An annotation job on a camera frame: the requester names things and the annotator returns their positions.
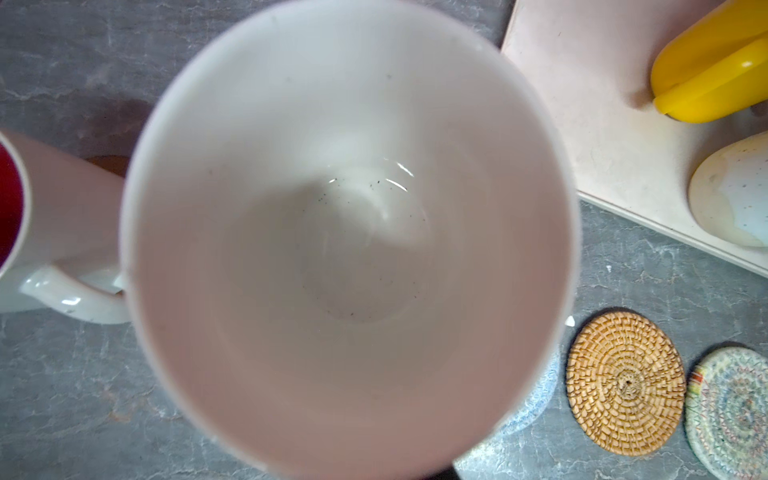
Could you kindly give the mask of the white mug purple band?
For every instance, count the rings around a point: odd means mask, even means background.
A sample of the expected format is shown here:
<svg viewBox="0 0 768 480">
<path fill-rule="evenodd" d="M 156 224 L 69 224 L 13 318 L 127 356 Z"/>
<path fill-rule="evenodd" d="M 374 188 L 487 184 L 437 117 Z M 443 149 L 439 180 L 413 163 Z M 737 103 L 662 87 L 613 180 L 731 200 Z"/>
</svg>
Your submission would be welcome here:
<svg viewBox="0 0 768 480">
<path fill-rule="evenodd" d="M 149 117 L 120 263 L 183 415 L 289 479 L 422 479 L 511 415 L 579 276 L 572 169 L 522 72 L 411 1 L 283 1 Z"/>
</svg>

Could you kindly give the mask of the grey round coaster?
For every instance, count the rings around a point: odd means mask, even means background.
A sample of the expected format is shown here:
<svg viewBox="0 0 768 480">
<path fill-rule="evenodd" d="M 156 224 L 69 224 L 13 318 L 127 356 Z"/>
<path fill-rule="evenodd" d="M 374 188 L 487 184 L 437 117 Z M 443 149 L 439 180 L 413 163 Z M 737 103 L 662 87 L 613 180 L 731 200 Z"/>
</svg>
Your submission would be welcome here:
<svg viewBox="0 0 768 480">
<path fill-rule="evenodd" d="M 528 397 L 499 429 L 500 434 L 513 434 L 524 430 L 542 415 L 557 389 L 560 362 L 560 352 L 555 351 Z"/>
</svg>

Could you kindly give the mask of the brown woven rattan coaster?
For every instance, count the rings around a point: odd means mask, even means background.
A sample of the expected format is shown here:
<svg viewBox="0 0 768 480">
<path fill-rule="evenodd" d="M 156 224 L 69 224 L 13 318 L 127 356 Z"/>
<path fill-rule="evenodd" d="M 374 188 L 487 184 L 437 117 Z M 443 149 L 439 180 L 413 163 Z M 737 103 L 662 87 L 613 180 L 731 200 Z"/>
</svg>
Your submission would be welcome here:
<svg viewBox="0 0 768 480">
<path fill-rule="evenodd" d="M 606 309 L 573 340 L 565 389 L 573 416 L 601 448 L 638 457 L 660 449 L 675 432 L 686 394 L 681 356 L 644 316 Z"/>
</svg>

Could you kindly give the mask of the white mug red inside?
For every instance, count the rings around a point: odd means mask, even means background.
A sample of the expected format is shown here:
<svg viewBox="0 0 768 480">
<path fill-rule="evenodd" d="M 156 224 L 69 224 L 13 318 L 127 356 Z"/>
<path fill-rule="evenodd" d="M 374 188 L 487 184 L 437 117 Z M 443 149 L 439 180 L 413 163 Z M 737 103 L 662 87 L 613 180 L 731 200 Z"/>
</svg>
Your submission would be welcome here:
<svg viewBox="0 0 768 480">
<path fill-rule="evenodd" d="M 1 132 L 1 310 L 51 308 L 129 322 L 119 276 L 123 179 L 7 129 Z"/>
</svg>

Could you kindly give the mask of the beige woven spiral coaster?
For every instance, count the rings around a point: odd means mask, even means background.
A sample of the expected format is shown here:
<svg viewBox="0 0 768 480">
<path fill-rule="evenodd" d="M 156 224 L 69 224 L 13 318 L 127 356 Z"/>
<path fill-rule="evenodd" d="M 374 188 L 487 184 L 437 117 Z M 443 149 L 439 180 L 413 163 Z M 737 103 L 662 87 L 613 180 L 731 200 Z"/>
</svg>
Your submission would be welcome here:
<svg viewBox="0 0 768 480">
<path fill-rule="evenodd" d="M 767 358 L 744 347 L 719 348 L 691 372 L 685 433 L 718 479 L 767 477 Z"/>
</svg>

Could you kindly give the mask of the amber round coaster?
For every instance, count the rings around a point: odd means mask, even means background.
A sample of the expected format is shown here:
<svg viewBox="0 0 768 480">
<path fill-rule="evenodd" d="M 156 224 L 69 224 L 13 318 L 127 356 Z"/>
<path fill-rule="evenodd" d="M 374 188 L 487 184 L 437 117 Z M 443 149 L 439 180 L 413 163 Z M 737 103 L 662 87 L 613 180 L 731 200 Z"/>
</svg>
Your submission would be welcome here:
<svg viewBox="0 0 768 480">
<path fill-rule="evenodd" d="M 130 158 L 122 155 L 92 156 L 86 161 L 121 178 L 126 177 L 130 164 Z"/>
</svg>

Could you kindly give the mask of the beige serving tray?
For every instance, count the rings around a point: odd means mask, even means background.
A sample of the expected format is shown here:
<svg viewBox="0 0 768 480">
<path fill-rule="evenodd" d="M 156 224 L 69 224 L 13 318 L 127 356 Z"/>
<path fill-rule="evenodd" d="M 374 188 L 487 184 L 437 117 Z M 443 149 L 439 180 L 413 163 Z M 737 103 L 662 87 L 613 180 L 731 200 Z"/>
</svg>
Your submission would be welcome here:
<svg viewBox="0 0 768 480">
<path fill-rule="evenodd" d="M 503 54 L 533 84 L 566 146 L 586 201 L 759 275 L 767 253 L 723 241 L 694 220 L 689 179 L 715 151 L 762 132 L 742 111 L 681 123 L 653 107 L 650 69 L 712 1 L 519 1 Z"/>
</svg>

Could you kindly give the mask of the white mug centre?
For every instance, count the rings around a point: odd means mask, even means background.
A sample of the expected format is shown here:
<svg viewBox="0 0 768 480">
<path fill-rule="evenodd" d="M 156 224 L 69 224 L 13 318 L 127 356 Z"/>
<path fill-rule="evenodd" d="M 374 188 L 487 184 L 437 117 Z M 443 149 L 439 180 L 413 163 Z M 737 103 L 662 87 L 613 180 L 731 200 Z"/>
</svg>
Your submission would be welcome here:
<svg viewBox="0 0 768 480">
<path fill-rule="evenodd" d="M 767 134 L 730 144 L 691 177 L 688 203 L 699 226 L 742 247 L 767 246 Z"/>
</svg>

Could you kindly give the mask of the yellow mug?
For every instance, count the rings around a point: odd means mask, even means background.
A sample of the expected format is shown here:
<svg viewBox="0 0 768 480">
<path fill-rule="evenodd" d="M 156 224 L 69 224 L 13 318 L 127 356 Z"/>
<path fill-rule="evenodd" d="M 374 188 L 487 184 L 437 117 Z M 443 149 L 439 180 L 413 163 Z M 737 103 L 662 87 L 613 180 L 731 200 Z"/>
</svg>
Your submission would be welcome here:
<svg viewBox="0 0 768 480">
<path fill-rule="evenodd" d="M 655 109 L 686 123 L 765 102 L 767 2 L 723 2 L 661 50 L 650 85 Z"/>
</svg>

